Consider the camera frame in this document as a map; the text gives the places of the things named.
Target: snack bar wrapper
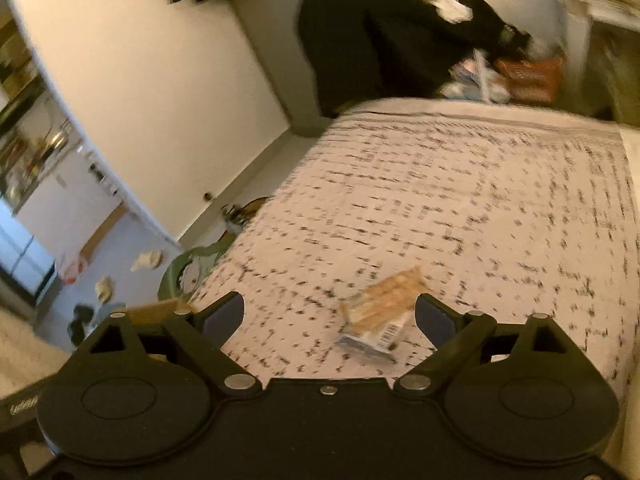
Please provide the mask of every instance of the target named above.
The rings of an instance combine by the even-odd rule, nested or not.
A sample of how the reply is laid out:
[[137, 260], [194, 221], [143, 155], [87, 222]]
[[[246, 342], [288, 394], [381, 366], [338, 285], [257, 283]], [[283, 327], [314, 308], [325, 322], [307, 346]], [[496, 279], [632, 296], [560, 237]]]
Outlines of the snack bar wrapper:
[[415, 300], [428, 291], [420, 267], [414, 267], [346, 298], [340, 302], [346, 327], [337, 343], [389, 357], [411, 321]]

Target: cabinet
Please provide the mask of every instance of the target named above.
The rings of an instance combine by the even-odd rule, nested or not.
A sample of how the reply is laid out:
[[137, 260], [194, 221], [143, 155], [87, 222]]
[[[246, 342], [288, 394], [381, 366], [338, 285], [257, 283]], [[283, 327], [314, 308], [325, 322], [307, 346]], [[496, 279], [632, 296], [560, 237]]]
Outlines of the cabinet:
[[97, 183], [90, 165], [84, 156], [67, 153], [16, 216], [56, 258], [78, 254], [121, 202]]

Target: floor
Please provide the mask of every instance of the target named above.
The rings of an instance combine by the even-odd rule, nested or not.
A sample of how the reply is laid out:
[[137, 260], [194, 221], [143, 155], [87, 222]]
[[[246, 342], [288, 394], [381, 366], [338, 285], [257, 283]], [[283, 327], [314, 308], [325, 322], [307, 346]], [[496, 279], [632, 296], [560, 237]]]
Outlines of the floor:
[[[280, 186], [317, 139], [292, 136], [281, 150], [255, 175], [236, 196], [234, 203], [245, 205], [255, 198], [268, 196]], [[225, 231], [220, 220], [211, 225], [195, 246], [207, 246], [218, 240]], [[162, 250], [162, 264], [154, 270], [130, 271], [138, 255], [144, 251]], [[86, 273], [73, 285], [52, 286], [38, 310], [40, 315], [34, 327], [44, 341], [72, 352], [66, 326], [73, 317], [76, 304], [98, 307], [95, 283], [102, 276], [113, 280], [113, 298], [110, 303], [144, 304], [156, 300], [160, 279], [168, 264], [182, 251], [164, 240], [133, 215], [127, 214], [114, 226], [94, 252]]]

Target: bed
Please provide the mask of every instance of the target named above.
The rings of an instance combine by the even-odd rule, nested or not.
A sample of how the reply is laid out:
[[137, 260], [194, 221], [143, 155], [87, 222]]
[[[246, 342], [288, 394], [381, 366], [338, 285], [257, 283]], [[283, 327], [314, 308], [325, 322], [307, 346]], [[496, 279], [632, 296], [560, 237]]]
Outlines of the bed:
[[421, 266], [432, 293], [499, 322], [554, 316], [616, 394], [634, 371], [640, 242], [620, 129], [524, 107], [382, 100], [338, 118], [194, 296], [244, 296], [223, 350], [275, 376], [390, 380], [392, 360], [336, 346], [340, 298]]

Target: barcode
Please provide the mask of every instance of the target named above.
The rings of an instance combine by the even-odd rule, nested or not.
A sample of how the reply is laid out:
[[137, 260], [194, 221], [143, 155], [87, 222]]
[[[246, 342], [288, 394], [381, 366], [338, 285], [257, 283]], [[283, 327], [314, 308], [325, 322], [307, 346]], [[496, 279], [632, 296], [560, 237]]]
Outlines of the barcode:
[[380, 341], [382, 341], [386, 346], [391, 345], [394, 341], [394, 337], [400, 332], [400, 328], [398, 325], [389, 325], [386, 327], [386, 330], [383, 332], [382, 336], [380, 336]]

